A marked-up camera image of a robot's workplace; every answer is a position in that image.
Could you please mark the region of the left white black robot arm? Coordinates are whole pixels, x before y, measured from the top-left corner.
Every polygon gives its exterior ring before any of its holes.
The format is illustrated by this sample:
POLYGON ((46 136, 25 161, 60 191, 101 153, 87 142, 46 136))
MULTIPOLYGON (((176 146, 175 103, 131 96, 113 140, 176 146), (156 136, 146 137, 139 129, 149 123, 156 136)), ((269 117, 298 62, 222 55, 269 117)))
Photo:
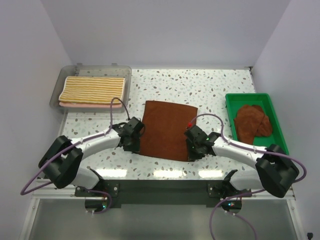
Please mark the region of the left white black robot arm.
POLYGON ((98 133, 69 139, 62 135, 55 139, 38 167, 56 188, 68 185, 86 188, 92 196, 103 193, 102 177, 93 169, 80 167, 81 161, 101 151, 122 148, 139 153, 140 139, 145 125, 136 117, 128 122, 111 125, 98 133))

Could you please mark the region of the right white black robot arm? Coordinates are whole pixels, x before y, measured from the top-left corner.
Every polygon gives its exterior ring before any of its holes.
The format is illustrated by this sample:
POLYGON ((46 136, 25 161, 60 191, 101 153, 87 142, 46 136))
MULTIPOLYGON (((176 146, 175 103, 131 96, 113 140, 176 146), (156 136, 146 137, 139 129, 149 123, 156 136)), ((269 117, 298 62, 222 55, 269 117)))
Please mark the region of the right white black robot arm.
POLYGON ((235 160, 250 167, 249 170, 232 170, 222 181, 223 192, 235 196, 251 189, 264 189, 274 197, 283 198, 300 174, 294 162, 282 149, 254 146, 224 137, 221 133, 206 134, 197 125, 185 131, 189 161, 207 155, 235 160))

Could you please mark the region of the brown microfibre towel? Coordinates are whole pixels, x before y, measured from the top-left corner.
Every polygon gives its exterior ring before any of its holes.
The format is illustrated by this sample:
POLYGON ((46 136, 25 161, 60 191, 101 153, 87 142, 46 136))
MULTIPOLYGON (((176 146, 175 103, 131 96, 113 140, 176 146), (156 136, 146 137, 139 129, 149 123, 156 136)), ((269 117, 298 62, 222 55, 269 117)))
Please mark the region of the brown microfibre towel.
POLYGON ((188 161, 184 132, 197 113, 198 108, 190 105, 146 101, 142 118, 145 131, 140 139, 139 154, 178 162, 188 161))

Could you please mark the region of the yellow white striped towel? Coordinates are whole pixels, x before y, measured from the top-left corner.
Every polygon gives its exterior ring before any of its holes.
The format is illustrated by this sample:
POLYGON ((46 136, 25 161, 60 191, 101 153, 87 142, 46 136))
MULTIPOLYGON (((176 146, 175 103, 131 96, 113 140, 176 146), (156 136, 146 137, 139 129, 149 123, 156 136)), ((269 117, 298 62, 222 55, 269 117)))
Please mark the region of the yellow white striped towel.
POLYGON ((123 77, 68 76, 58 100, 71 104, 108 105, 113 98, 118 104, 124 97, 126 79, 123 77))

